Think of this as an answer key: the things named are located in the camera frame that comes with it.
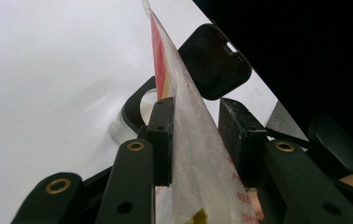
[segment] white table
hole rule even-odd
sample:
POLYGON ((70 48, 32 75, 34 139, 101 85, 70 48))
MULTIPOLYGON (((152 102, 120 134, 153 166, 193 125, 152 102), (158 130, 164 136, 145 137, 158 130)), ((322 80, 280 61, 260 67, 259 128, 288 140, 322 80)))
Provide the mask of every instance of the white table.
MULTIPOLYGON (((179 48, 209 22, 190 0, 152 0, 179 48)), ((59 172, 83 180, 112 165, 107 128, 154 75, 141 2, 0 1, 0 223, 33 187, 59 172)), ((226 95, 265 125, 277 99, 256 73, 226 95)), ((219 102, 207 102, 218 120, 219 102)))

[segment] translucent plastic packaging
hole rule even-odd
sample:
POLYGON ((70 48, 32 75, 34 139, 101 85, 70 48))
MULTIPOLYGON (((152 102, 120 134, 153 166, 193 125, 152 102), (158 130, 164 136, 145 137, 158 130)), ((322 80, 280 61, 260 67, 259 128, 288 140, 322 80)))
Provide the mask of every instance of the translucent plastic packaging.
POLYGON ((173 182, 156 188, 157 223, 258 223, 215 121, 150 9, 158 98, 175 98, 173 182))

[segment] crumpled plastic wrap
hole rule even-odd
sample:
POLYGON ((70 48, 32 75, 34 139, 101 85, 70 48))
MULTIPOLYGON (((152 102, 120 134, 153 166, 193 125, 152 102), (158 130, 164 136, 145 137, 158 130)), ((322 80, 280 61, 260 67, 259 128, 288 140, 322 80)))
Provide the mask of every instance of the crumpled plastic wrap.
POLYGON ((157 223, 258 223, 216 123, 175 45, 147 0, 143 6, 151 21, 158 98, 175 98, 173 182, 170 188, 155 190, 157 223))

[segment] snack package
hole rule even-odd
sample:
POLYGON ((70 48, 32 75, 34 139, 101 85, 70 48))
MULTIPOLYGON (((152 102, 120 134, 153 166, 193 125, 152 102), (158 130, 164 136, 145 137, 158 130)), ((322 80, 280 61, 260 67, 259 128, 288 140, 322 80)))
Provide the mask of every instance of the snack package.
POLYGON ((174 97, 172 185, 157 187, 156 222, 258 223, 215 121, 149 2, 158 99, 174 97))

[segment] brass screw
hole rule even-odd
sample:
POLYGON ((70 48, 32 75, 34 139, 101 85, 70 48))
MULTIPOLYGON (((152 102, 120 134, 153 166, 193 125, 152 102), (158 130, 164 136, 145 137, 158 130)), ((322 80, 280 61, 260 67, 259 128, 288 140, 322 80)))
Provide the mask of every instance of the brass screw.
POLYGON ((144 144, 141 143, 141 142, 132 142, 132 143, 130 143, 129 145, 127 145, 127 148, 128 148, 130 151, 139 151, 139 150, 141 150, 142 148, 144 148, 144 144))
POLYGON ((68 189, 69 186, 71 186, 71 181, 69 179, 67 178, 56 179, 51 181, 46 186, 46 192, 48 194, 58 194, 68 189))
POLYGON ((285 143, 285 142, 277 142, 275 143, 275 147, 278 148, 281 151, 285 151, 285 152, 292 152, 295 150, 295 147, 292 146, 289 143, 285 143))

